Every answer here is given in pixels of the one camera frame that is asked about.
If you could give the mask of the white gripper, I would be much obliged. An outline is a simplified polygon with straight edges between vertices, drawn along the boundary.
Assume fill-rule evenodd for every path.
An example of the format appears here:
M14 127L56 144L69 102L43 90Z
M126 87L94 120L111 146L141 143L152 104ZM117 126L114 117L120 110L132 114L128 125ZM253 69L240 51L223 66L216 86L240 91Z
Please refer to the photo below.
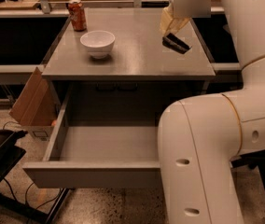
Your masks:
M211 15L211 0L170 0L170 6L162 10L160 31L163 37L177 34L190 18L206 18Z

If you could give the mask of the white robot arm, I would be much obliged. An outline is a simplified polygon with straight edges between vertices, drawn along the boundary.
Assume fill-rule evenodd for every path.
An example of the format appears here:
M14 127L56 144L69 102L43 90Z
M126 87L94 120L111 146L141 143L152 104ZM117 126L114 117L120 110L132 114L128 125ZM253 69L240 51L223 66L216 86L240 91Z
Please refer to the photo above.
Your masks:
M160 118L158 154L170 224L244 224L231 170L265 181L265 0L221 0L243 76L237 91L193 96Z

